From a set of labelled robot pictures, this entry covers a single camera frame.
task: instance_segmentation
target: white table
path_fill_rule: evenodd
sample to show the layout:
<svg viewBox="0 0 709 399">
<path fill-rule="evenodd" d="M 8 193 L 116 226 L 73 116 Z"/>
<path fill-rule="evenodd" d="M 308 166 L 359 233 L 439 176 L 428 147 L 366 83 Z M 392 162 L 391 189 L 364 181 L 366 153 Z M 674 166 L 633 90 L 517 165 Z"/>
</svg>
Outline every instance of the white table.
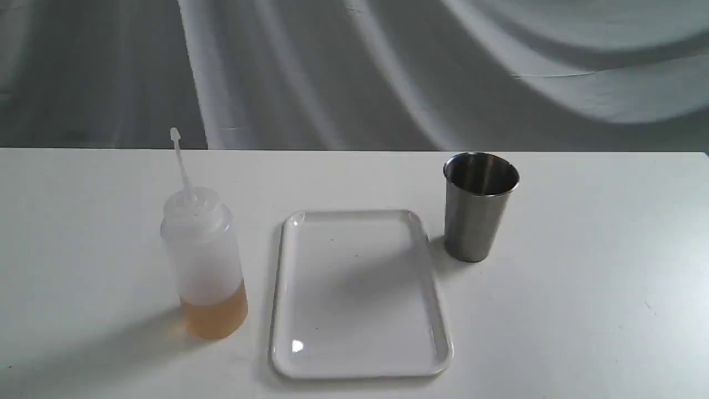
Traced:
<svg viewBox="0 0 709 399">
<path fill-rule="evenodd" d="M 184 336 L 160 247 L 169 151 L 0 150 L 2 398 L 709 398 L 709 159 L 502 153 L 521 172 L 490 257 L 441 251 L 449 153 L 191 151 L 234 211 L 250 316 Z M 424 221 L 454 342 L 429 380 L 291 383 L 266 362 L 280 224 Z"/>
</svg>

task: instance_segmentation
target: amber liquid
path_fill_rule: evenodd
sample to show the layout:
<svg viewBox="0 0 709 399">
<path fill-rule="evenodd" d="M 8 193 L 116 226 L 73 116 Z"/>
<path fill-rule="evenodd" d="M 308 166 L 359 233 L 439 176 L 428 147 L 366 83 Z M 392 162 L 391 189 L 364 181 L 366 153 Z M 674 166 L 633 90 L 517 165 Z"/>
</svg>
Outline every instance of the amber liquid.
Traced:
<svg viewBox="0 0 709 399">
<path fill-rule="evenodd" d="M 220 339 L 229 336 L 241 327 L 249 313 L 244 284 L 222 302 L 198 306 L 180 300 L 187 328 L 192 334 L 205 339 Z"/>
</svg>

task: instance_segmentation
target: plastic tray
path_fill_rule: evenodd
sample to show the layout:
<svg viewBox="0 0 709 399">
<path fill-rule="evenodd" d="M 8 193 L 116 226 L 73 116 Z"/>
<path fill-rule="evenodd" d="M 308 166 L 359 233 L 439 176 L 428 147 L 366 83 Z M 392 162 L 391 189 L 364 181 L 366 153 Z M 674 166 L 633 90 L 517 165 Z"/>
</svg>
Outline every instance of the plastic tray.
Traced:
<svg viewBox="0 0 709 399">
<path fill-rule="evenodd" d="M 428 238 L 406 210 L 284 222 L 271 360 L 290 378 L 432 376 L 452 345 Z"/>
</svg>

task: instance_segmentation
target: squeeze bottle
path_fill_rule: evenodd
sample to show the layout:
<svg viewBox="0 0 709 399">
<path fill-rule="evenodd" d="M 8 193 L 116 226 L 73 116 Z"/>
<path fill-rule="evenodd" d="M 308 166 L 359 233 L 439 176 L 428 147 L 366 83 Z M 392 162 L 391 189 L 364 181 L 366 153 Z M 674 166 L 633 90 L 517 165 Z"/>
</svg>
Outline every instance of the squeeze bottle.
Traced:
<svg viewBox="0 0 709 399">
<path fill-rule="evenodd" d="M 232 214 L 214 190 L 192 186 L 176 128 L 170 137 L 184 188 L 165 202 L 160 235 L 177 274 L 188 329 L 202 338 L 224 338 L 248 313 Z"/>
</svg>

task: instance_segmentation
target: stainless steel cup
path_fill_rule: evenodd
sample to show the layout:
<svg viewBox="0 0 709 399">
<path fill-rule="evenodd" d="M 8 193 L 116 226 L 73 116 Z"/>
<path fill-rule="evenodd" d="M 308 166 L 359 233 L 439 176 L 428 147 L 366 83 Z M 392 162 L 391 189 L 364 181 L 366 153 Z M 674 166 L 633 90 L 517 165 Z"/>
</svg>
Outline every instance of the stainless steel cup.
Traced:
<svg viewBox="0 0 709 399">
<path fill-rule="evenodd" d="M 520 175 L 506 160 L 486 153 L 455 155 L 443 165 L 443 175 L 446 251 L 459 261 L 482 261 Z"/>
</svg>

